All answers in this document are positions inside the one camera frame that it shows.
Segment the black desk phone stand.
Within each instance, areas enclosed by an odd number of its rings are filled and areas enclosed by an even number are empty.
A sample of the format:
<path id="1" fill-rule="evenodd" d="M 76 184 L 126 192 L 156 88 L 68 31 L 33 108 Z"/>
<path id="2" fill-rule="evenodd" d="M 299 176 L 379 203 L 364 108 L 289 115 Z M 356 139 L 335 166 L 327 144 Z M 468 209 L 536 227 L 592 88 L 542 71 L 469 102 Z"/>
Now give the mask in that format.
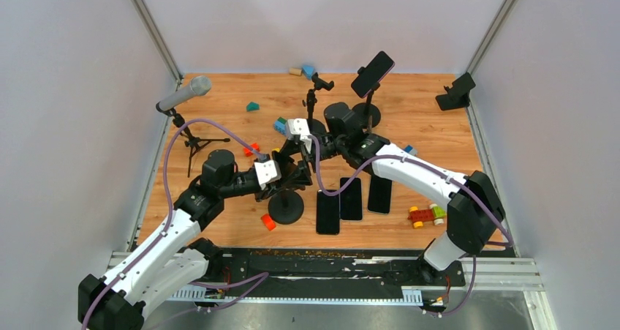
<path id="1" fill-rule="evenodd" d="M 445 86 L 444 94 L 435 97 L 439 109 L 442 111 L 468 108 L 471 104 L 470 91 L 476 86 L 471 74 L 465 72 L 456 78 L 451 86 Z"/>

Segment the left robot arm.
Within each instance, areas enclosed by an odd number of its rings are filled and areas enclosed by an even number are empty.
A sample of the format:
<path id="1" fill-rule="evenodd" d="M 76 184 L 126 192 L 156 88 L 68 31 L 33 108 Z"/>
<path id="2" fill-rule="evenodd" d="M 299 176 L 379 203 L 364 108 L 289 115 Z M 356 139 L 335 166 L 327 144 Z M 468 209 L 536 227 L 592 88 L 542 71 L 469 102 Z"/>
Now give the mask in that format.
<path id="1" fill-rule="evenodd" d="M 299 162 L 275 151 L 240 171 L 231 151 L 212 151 L 201 175 L 136 250 L 101 277 L 89 274 L 80 282 L 77 318 L 83 329 L 141 329 L 182 287 L 201 277 L 220 278 L 221 252 L 200 233 L 224 211 L 227 198 L 254 195 L 261 201 L 311 185 L 314 152 L 301 146 L 298 153 Z"/>

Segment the black stand of phone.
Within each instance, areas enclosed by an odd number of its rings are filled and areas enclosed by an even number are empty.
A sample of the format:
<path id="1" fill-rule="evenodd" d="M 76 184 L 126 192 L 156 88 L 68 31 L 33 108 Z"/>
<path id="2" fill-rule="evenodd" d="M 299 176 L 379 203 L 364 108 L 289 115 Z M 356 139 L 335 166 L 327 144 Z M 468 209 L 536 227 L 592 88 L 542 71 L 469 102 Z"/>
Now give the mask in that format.
<path id="1" fill-rule="evenodd" d="M 333 81 L 327 82 L 321 79 L 317 72 L 311 76 L 311 81 L 314 83 L 314 86 L 312 89 L 308 90 L 306 98 L 302 100 L 302 105 L 307 110 L 306 121 L 310 132 L 321 135 L 325 134 L 327 131 L 325 125 L 321 121 L 314 118 L 314 109 L 317 104 L 316 92 L 322 89 L 330 91 L 335 86 L 335 83 Z"/>

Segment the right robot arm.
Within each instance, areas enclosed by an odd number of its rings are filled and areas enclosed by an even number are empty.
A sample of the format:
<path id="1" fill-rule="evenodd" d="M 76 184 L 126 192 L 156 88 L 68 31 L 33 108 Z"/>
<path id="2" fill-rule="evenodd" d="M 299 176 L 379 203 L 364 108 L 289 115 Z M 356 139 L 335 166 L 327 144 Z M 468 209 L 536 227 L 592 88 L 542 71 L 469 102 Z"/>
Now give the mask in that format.
<path id="1" fill-rule="evenodd" d="M 465 255 L 478 255 L 499 230 L 508 244 L 512 235 L 503 226 L 505 210 L 490 177 L 481 171 L 470 175 L 451 171 L 413 156 L 396 144 L 363 128 L 361 117 L 347 104 L 337 102 L 324 111 L 328 132 L 316 135 L 306 119 L 289 119 L 287 141 L 281 151 L 300 152 L 321 174 L 320 163 L 342 157 L 355 175 L 364 171 L 408 187 L 447 213 L 446 231 L 423 251 L 417 265 L 419 278 L 436 284 L 447 267 Z"/>

